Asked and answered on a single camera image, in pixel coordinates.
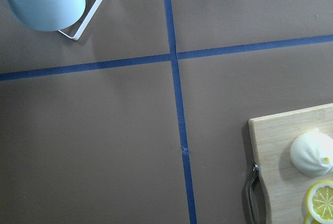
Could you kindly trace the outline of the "upper lemon slice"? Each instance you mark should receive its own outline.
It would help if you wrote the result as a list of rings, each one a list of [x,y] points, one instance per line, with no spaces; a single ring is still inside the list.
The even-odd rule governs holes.
[[[306,208],[317,222],[332,223],[332,181],[319,181],[309,188]]]

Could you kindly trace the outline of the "white garlic bulb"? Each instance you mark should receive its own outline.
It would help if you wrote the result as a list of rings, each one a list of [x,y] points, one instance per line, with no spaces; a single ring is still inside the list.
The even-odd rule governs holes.
[[[332,138],[324,133],[309,131],[298,136],[290,147],[292,164],[308,177],[332,173]]]

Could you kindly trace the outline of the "wooden cutting board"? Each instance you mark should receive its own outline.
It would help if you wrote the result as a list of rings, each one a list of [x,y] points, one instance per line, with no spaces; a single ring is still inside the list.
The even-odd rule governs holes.
[[[266,204],[266,223],[303,223],[306,194],[332,174],[308,177],[290,159],[290,147],[300,135],[319,130],[332,136],[332,104],[252,118],[248,121],[255,163]]]

